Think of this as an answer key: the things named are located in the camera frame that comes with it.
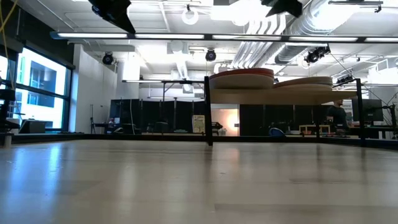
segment person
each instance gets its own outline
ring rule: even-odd
[[[333,106],[330,106],[326,111],[326,119],[332,120],[334,126],[337,128],[347,129],[347,114],[341,106],[343,106],[343,100],[334,101]]]

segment yellow cable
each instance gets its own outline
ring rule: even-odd
[[[4,23],[1,24],[0,32],[1,32],[1,31],[4,29],[4,27],[6,26],[8,20],[9,20],[10,17],[11,17],[12,12],[14,12],[15,7],[17,6],[17,3],[18,3],[18,0],[15,0],[14,5],[13,5],[12,8],[11,8],[11,11],[8,13],[6,19],[4,20]]]
[[[0,0],[0,21],[1,21],[1,24],[4,23],[3,20],[2,20],[1,0]],[[8,50],[7,50],[6,33],[5,33],[4,30],[1,33],[2,33],[2,39],[4,41],[4,48],[5,48],[5,51],[6,51],[6,57],[7,57],[7,61],[8,61]]]
[[[0,32],[2,32],[2,38],[4,40],[4,49],[6,52],[6,57],[7,57],[7,66],[8,66],[8,61],[9,61],[9,57],[8,57],[8,50],[7,50],[7,40],[6,40],[6,31],[4,30],[6,23],[8,21],[8,19],[10,18],[12,12],[14,12],[15,7],[17,6],[17,2],[18,0],[16,0],[14,2],[14,5],[12,6],[10,12],[8,13],[6,20],[3,21],[2,19],[2,7],[1,7],[1,0],[0,0],[0,21],[1,21],[1,28],[0,28]],[[11,89],[14,90],[14,74],[12,74],[12,72],[9,71],[10,74],[10,81],[11,81]]]

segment white wall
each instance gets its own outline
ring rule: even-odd
[[[123,83],[122,80],[127,73],[127,69],[125,69],[127,62],[118,63],[118,80],[117,80],[117,89],[115,99],[138,99],[139,98],[139,84],[138,83]]]
[[[75,45],[72,74],[72,94],[69,130],[90,133],[90,105],[94,107],[94,122],[106,122],[112,99],[116,97],[117,75],[88,55],[81,45]]]

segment round wooden disc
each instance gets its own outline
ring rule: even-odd
[[[255,75],[266,75],[274,78],[274,71],[266,68],[246,68],[246,69],[235,69],[231,71],[220,72],[209,77],[209,80],[214,78],[223,77],[226,75],[239,75],[239,74],[255,74]]]
[[[274,85],[274,78],[257,74],[225,75],[209,81],[212,89],[266,90]]]
[[[332,86],[333,80],[331,77],[308,77],[308,78],[298,78],[295,80],[284,81],[276,83],[274,88],[288,85],[301,85],[301,84],[322,84]]]

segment shelf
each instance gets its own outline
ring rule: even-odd
[[[356,91],[210,90],[211,103],[246,105],[321,105],[356,97]]]

